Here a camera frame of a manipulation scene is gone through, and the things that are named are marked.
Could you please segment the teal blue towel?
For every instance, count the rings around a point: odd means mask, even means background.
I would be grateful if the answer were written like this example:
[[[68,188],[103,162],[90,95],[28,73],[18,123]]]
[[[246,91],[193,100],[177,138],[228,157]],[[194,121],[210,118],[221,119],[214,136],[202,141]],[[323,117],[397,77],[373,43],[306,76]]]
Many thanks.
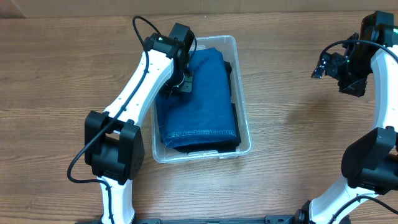
[[[182,150],[230,150],[240,143],[223,54],[199,50],[188,69],[193,72],[190,93],[155,99],[161,140]]]

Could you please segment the black cloth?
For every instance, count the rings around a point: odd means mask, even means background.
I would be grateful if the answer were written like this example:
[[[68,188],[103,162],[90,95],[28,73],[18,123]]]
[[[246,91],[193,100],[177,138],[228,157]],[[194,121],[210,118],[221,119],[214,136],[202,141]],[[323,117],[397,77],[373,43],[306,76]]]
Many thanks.
[[[233,151],[241,143],[235,105],[231,102],[231,65],[205,62],[194,68],[193,90],[168,101],[165,141],[180,152]]]

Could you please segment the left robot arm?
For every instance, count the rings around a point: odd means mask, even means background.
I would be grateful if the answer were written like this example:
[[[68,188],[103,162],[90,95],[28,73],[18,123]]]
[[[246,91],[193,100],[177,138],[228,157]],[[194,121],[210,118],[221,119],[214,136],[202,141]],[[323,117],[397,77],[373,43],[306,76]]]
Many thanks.
[[[85,163],[101,186],[100,223],[133,223],[132,181],[142,166],[145,150],[142,122],[157,95],[190,93],[190,49],[197,40],[188,26],[176,23],[168,36],[155,32],[141,39],[141,61],[119,96],[102,113],[85,119]]]

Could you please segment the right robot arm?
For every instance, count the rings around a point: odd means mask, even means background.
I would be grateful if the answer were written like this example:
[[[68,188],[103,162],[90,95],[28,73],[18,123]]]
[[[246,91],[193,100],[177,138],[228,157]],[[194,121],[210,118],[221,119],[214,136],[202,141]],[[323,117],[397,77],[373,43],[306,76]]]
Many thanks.
[[[394,15],[375,11],[361,22],[361,31],[339,42],[345,52],[324,49],[312,78],[337,80],[339,91],[365,94],[368,75],[374,77],[372,129],[347,147],[341,176],[321,196],[309,200],[285,223],[349,223],[349,214],[367,200],[392,213],[397,210],[377,199],[397,190],[397,26]]]

